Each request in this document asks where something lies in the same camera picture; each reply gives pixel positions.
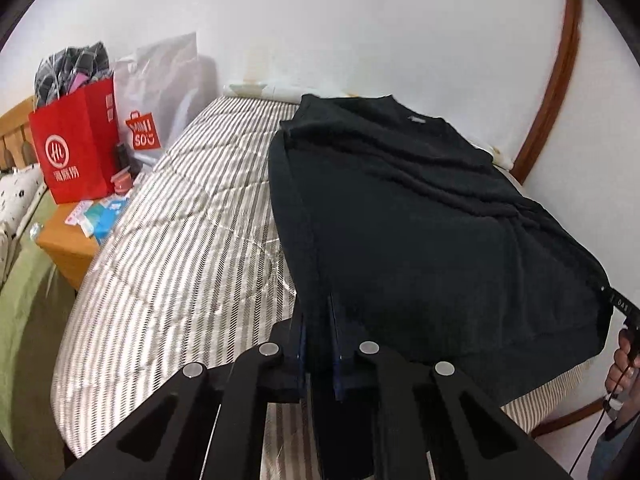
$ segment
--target striped fabric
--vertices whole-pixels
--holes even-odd
[[[228,363],[290,316],[296,293],[271,211],[267,154],[295,111],[213,101],[130,200],[82,283],[54,371],[54,416],[76,456],[186,363]],[[506,413],[531,430],[585,366]],[[319,478],[305,403],[269,406],[262,478]]]

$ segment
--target floor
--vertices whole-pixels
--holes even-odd
[[[565,470],[569,471],[599,418],[600,413],[595,413],[580,422],[562,428],[562,430],[539,436],[536,442]],[[587,480],[591,453],[593,453],[593,448],[596,445],[598,437],[610,422],[609,417],[605,415],[598,426],[598,430],[584,450],[580,462],[575,466],[574,473],[572,474],[572,478],[575,480]]]

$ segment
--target silver screw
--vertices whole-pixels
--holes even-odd
[[[268,343],[262,343],[260,345],[260,348],[258,348],[258,351],[262,354],[262,355],[276,355],[278,353],[278,350],[280,350],[280,347],[278,345],[276,345],[276,343],[272,343],[272,342],[268,342]]]
[[[366,355],[373,355],[380,351],[380,346],[374,341],[363,341],[360,343],[360,351]]]
[[[202,373],[202,370],[203,368],[200,363],[189,363],[188,365],[184,365],[182,373],[191,379],[199,376]]]
[[[453,372],[455,371],[456,369],[454,365],[446,361],[440,361],[438,364],[436,364],[436,373],[438,373],[439,375],[449,376],[453,375]]]

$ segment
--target wooden table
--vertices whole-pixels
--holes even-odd
[[[65,224],[65,218],[76,205],[59,205],[44,224],[36,243],[50,256],[71,286],[79,290],[89,264],[98,251],[98,242],[93,237],[85,237],[80,226]]]

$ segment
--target green fabric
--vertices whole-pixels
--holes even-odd
[[[0,431],[36,480],[63,470],[62,440],[49,391],[73,288],[29,236],[56,205],[47,192],[18,242],[9,279],[0,291]]]

